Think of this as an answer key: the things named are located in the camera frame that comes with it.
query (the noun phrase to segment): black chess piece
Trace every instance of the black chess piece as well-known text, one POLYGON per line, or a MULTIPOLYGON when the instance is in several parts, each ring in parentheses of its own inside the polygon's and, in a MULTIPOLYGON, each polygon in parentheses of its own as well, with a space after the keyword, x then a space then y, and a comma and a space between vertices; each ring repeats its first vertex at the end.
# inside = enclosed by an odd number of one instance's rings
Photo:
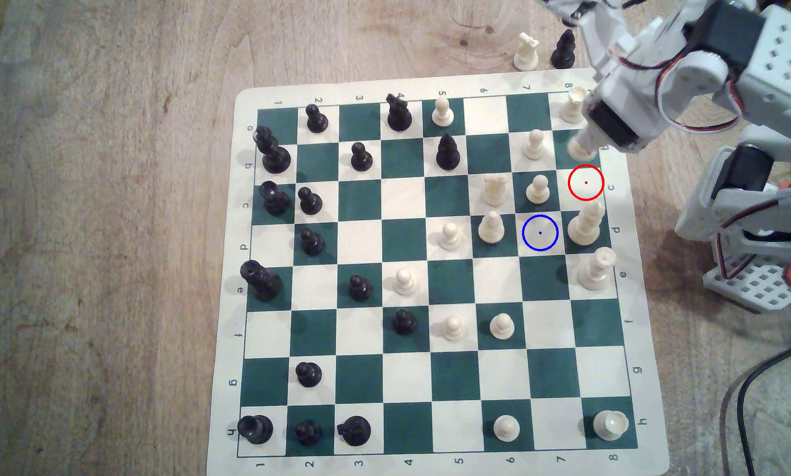
POLYGON ((575 35, 566 30, 560 35, 557 49, 551 53, 551 65, 558 70, 567 70, 575 64, 575 35))
POLYGON ((399 309, 395 311, 393 316, 393 329, 399 335, 408 335, 416 330, 416 316, 407 309, 399 309))
POLYGON ((460 163, 460 153, 457 151, 457 143, 454 137, 445 134, 440 137, 440 145, 437 146, 437 165, 443 170, 454 170, 460 163))
POLYGON ((303 387, 315 387, 322 381, 322 369, 314 362, 298 362, 295 377, 303 387))
POLYGON ((314 134, 321 134, 328 128, 328 118, 319 112, 316 104, 307 104, 304 109, 307 113, 307 128, 314 134))
POLYGON ((263 445, 272 437, 272 420, 263 415, 246 415, 237 422, 240 436, 253 445, 263 445))
POLYGON ((392 95, 387 95, 387 103, 390 103, 390 114, 387 114, 387 124, 395 132, 404 132, 413 122, 413 116, 407 109, 407 101, 392 95))
POLYGON ((337 434, 350 446, 360 446, 369 441, 372 428, 369 421, 361 416, 349 416, 345 423, 337 425, 337 434))
POLYGON ((310 446, 322 438, 322 427, 314 420, 304 420, 293 428, 292 433, 303 446, 310 446))
POLYGON ((366 152, 361 142, 351 144, 351 167, 359 172, 366 172, 372 167, 372 154, 366 152))
POLYGON ((302 250, 308 256, 316 256, 325 249, 325 238, 321 234, 305 228, 298 234, 302 239, 302 250))
POLYGON ((348 294, 355 301, 366 301, 372 296, 372 281, 360 275, 348 278, 348 294))

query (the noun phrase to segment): white square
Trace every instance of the white square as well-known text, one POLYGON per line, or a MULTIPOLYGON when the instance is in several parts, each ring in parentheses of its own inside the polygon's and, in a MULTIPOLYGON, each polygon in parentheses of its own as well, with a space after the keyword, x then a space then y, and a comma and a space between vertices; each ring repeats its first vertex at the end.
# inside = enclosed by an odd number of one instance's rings
POLYGON ((518 257, 476 257, 472 262, 475 302, 522 300, 522 278, 518 257))
POLYGON ((428 217, 425 219, 425 234, 429 261, 472 259, 472 220, 469 217, 428 217), (460 246, 452 251, 439 245, 446 223, 457 225, 462 237, 460 246))
POLYGON ((557 349, 575 346, 571 305, 562 301, 525 301, 525 346, 528 349, 557 349))
POLYGON ((244 358, 286 357, 290 355, 290 311, 263 311, 246 314, 244 358))
POLYGON ((341 221, 337 224, 337 263, 380 263, 381 220, 341 221))
POLYGON ((295 226, 292 223, 252 226, 252 258, 267 268, 292 266, 295 226))
POLYGON ((466 135, 507 133, 507 98, 465 97, 463 122, 466 135))
POLYGON ((624 347, 576 347, 575 358, 581 397, 631 395, 624 347))
POLYGON ((381 178, 381 141, 363 141, 366 152, 372 156, 372 167, 365 172, 359 172, 351 167, 351 146, 354 142, 340 142, 339 151, 339 172, 338 177, 341 182, 351 180, 378 180, 381 178))
POLYGON ((528 351, 478 351, 481 400, 521 400, 531 397, 528 351))
POLYGON ((403 132, 395 132, 387 123, 387 116, 390 115, 390 104, 381 103, 381 140, 392 139, 419 139, 422 137, 422 101, 407 101, 407 110, 413 118, 410 127, 403 132))
POLYGON ((296 266, 292 274, 293 311, 336 309, 337 265, 296 266))
POLYGON ((336 356, 290 357, 287 371, 287 405, 334 405, 336 402, 336 356), (322 369, 322 380, 315 387, 298 383, 295 366, 299 362, 314 362, 322 369))
POLYGON ((531 421, 534 423, 534 449, 587 447, 580 398, 534 398, 531 400, 531 421))
POLYGON ((295 184, 295 222, 296 223, 333 223, 340 215, 340 183, 339 182, 309 182, 295 184), (308 215, 302 211, 298 197, 298 190, 302 187, 309 188, 313 193, 322 198, 322 209, 315 215, 308 215))
POLYGON ((337 355, 384 352, 384 309, 337 309, 337 355))
POLYGON ((381 219, 421 219, 424 216, 424 177, 381 180, 381 219))
POLYGON ((334 454, 335 455, 373 455, 384 452, 384 404, 383 403, 341 403, 334 406, 334 454), (337 433, 337 426, 350 417, 360 415, 366 418, 372 433, 369 441, 360 446, 350 446, 337 433))
POLYGON ((428 326, 431 334, 431 352, 477 351, 478 349, 478 315, 473 303, 428 306, 428 326), (445 319, 449 316, 457 316, 466 327, 466 335, 460 341, 449 341, 443 337, 445 319))
POLYGON ((432 399, 430 352, 384 354, 384 403, 432 399))
POLYGON ((432 402, 431 425, 434 453, 484 450, 480 400, 432 402))

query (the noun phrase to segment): green square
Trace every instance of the green square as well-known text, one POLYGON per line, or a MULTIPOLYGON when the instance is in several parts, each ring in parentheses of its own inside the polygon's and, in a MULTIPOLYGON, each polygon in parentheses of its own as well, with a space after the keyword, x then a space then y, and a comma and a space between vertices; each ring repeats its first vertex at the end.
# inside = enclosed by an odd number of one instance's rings
POLYGON ((516 215, 501 215, 501 222, 504 223, 505 234, 498 243, 486 243, 478 236, 478 226, 483 215, 472 217, 472 255, 473 257, 502 257, 518 256, 519 249, 516 243, 517 227, 516 215))
POLYGON ((578 347, 625 345, 618 299, 572 301, 571 321, 578 347))
POLYGON ((287 407, 287 447, 288 457, 327 457, 334 455, 334 406, 299 405, 287 407), (305 420, 314 420, 322 427, 322 438, 310 446, 295 439, 293 429, 305 420))
POLYGON ((425 220, 400 219, 381 222, 384 261, 421 261, 426 257, 425 220))
POLYGON ((480 400, 478 353, 432 352, 431 395, 443 400, 480 400))
POLYGON ((278 190, 283 191, 290 197, 292 205, 282 214, 274 216, 263 207, 263 198, 260 196, 260 186, 254 186, 252 199, 252 225, 256 224, 280 224, 293 223, 295 221, 295 184, 278 185, 278 190))
POLYGON ((618 450, 639 448, 637 428, 634 420, 634 403, 630 396, 601 396, 581 398, 583 409, 583 434, 587 439, 588 450, 618 450), (604 441, 595 434, 593 419, 602 410, 622 412, 627 417, 627 431, 615 441, 604 441))
MULTIPOLYGON (((571 219, 578 216, 580 212, 562 212, 560 217, 563 219, 563 230, 569 230, 569 222, 571 219)), ((563 243, 566 245, 566 253, 567 254, 577 254, 577 253, 595 253, 595 250, 601 248, 602 246, 610 246, 610 224, 607 222, 607 213, 604 213, 604 217, 601 219, 601 224, 599 224, 599 237, 595 239, 591 245, 581 246, 578 243, 573 242, 569 239, 569 235, 564 233, 563 234, 563 243)))
POLYGON ((507 130, 525 132, 534 129, 551 130, 549 95, 545 92, 509 95, 507 130))
POLYGON ((380 180, 340 182, 340 221, 380 219, 380 180))
POLYGON ((281 290, 278 295, 268 301, 261 301, 255 297, 254 288, 248 286, 246 299, 246 312, 260 311, 289 311, 292 295, 292 267, 268 268, 269 272, 281 277, 281 290))
POLYGON ((380 138, 380 103, 340 106, 340 142, 377 141, 380 138))
POLYGON ((409 306, 405 308, 384 308, 384 353, 430 352, 430 332, 428 306, 409 306), (408 335, 400 335, 393 329, 396 311, 404 309, 416 318, 416 330, 408 335))
POLYGON ((380 308, 381 264, 339 264, 337 265, 337 307, 343 308, 380 308), (372 282, 372 296, 366 301, 355 301, 348 294, 348 278, 360 275, 372 282))
POLYGON ((481 417, 484 421, 484 451, 534 450, 534 423, 531 421, 530 400, 485 400, 481 402, 481 417), (519 436, 513 441, 502 441, 493 431, 496 418, 501 415, 510 415, 519 422, 519 436))
POLYGON ((519 257, 523 301, 569 299, 566 256, 519 257))
POLYGON ((466 175, 425 177, 425 216, 458 217, 469 214, 466 175))
POLYGON ((442 135, 466 135, 466 122, 463 120, 463 99, 450 97, 449 109, 454 113, 454 121, 448 127, 440 127, 433 123, 431 115, 436 99, 422 101, 422 135, 425 137, 441 137, 442 135))
POLYGON ((516 206, 516 213, 558 212, 560 211, 559 196, 557 172, 554 170, 513 173, 513 203, 516 206), (549 190, 551 191, 549 199, 538 205, 528 200, 528 196, 525 195, 525 190, 534 182, 534 177, 537 175, 545 175, 545 178, 549 180, 549 190))
POLYGON ((428 299, 431 304, 475 302, 471 259, 428 261, 428 299))
POLYGON ((384 364, 381 354, 337 356, 336 402, 384 401, 384 364))
POLYGON ((578 134, 577 129, 570 129, 570 130, 554 130, 552 131, 554 135, 554 143, 555 143, 555 160, 556 160, 556 168, 558 170, 562 168, 575 168, 581 164, 590 164, 595 167, 601 167, 601 157, 596 152, 595 157, 591 160, 586 162, 579 162, 574 158, 571 158, 569 155, 569 151, 567 150, 567 146, 569 145, 569 139, 578 134))
POLYGON ((507 134, 466 136, 469 174, 510 172, 510 143, 507 134))
POLYGON ((240 406, 286 405, 289 366, 287 357, 244 359, 240 406))
POLYGON ((478 314, 478 349, 524 349, 525 348, 525 321, 522 317, 521 302, 502 302, 499 304, 476 304, 478 314), (509 339, 496 339, 489 332, 489 321, 502 312, 513 319, 516 326, 509 339))
POLYGON ((272 135, 278 139, 278 144, 284 146, 295 144, 298 140, 298 109, 278 108, 259 109, 257 111, 257 124, 265 125, 272 130, 272 135))
POLYGON ((293 311, 290 317, 290 355, 332 356, 337 349, 337 311, 293 311))
POLYGON ((381 178, 422 177, 425 163, 422 139, 381 141, 381 178))
POLYGON ((433 453, 431 403, 384 404, 384 454, 433 453))
POLYGON ((531 398, 580 396, 575 349, 528 349, 531 398))

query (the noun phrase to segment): white pawn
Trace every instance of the white pawn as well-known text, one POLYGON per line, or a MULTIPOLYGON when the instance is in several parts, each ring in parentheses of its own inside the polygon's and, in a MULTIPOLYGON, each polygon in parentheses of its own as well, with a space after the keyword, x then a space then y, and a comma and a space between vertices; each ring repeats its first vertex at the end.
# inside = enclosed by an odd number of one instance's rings
POLYGON ((607 246, 595 250, 586 264, 578 268, 578 284, 588 290, 601 290, 610 280, 607 278, 610 268, 616 264, 616 252, 607 246))
POLYGON ((593 430, 604 441, 616 441, 627 431, 629 423, 622 412, 603 410, 593 418, 593 430))
POLYGON ((436 103, 433 103, 431 120, 440 127, 448 127, 454 122, 454 111, 449 108, 448 99, 441 97, 437 99, 436 103))
POLYGON ((463 243, 463 235, 457 229, 457 225, 454 223, 444 224, 443 232, 440 234, 440 238, 437 239, 437 244, 440 245, 440 248, 453 252, 460 247, 461 243, 463 243))
POLYGON ((546 178, 545 175, 535 176, 534 181, 531 182, 531 185, 525 189, 525 196, 531 203, 535 205, 545 203, 545 201, 549 199, 550 195, 551 190, 549 190, 549 179, 546 178))
POLYGON ((481 224, 478 225, 478 237, 491 245, 500 242, 504 237, 504 222, 501 221, 501 215, 495 211, 484 215, 481 224))
POLYGON ((493 424, 493 433, 496 438, 509 443, 519 436, 519 422, 513 416, 501 415, 493 424))
POLYGON ((513 319, 510 318, 510 315, 505 312, 498 314, 489 321, 489 332, 492 333, 493 337, 496 339, 501 339, 502 341, 510 339, 514 330, 516 330, 516 324, 513 323, 513 319))
POLYGON ((604 217, 604 205, 600 201, 587 201, 578 216, 571 219, 566 232, 569 239, 581 246, 591 245, 599 238, 599 225, 604 217))

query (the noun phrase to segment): black pawn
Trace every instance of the black pawn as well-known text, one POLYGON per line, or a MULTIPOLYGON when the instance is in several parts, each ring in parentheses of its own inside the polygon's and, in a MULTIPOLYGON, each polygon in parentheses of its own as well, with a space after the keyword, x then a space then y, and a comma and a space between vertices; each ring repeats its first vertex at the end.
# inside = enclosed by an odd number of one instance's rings
POLYGON ((316 104, 307 104, 304 109, 307 113, 307 128, 314 134, 321 134, 328 128, 328 118, 319 112, 316 104))
POLYGON ((263 415, 246 415, 237 422, 240 436, 253 445, 263 445, 272 437, 272 420, 263 415))
POLYGON ((360 142, 351 144, 351 167, 359 172, 366 172, 372 167, 372 154, 366 152, 366 146, 360 142))
POLYGON ((302 230, 299 237, 302 239, 302 250, 308 256, 316 256, 325 249, 325 238, 309 228, 302 230))
POLYGON ((322 427, 314 420, 304 420, 295 426, 292 433, 303 446, 310 446, 322 438, 322 427))
POLYGON ((453 170, 459 163, 460 153, 457 151, 454 137, 443 135, 440 137, 440 145, 437 146, 437 165, 443 170, 453 170))
POLYGON ((407 130, 413 122, 413 116, 407 109, 407 101, 390 93, 387 95, 387 103, 390 103, 390 114, 387 114, 387 124, 390 124, 390 129, 395 132, 407 130))
POLYGON ((366 418, 361 416, 349 416, 343 424, 337 425, 337 434, 351 446, 360 446, 369 441, 372 428, 366 418))
POLYGON ((315 387, 322 380, 322 369, 313 362, 298 362, 295 377, 303 387, 315 387))
POLYGON ((393 329, 395 329, 399 335, 411 334, 411 332, 416 330, 416 316, 407 309, 395 311, 393 329))
POLYGON ((298 189, 298 198, 301 201, 302 211, 307 215, 315 215, 322 209, 322 198, 307 187, 298 189))

